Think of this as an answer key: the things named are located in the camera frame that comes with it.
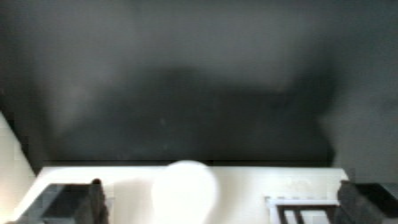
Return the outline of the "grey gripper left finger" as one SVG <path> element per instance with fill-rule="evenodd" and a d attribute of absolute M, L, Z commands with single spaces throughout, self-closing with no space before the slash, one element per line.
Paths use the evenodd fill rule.
<path fill-rule="evenodd" d="M 49 184 L 14 224 L 110 224 L 101 180 Z"/>

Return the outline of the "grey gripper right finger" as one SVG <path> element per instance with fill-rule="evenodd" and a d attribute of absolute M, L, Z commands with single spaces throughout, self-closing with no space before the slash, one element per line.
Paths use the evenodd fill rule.
<path fill-rule="evenodd" d="M 334 224 L 398 224 L 398 183 L 341 182 Z"/>

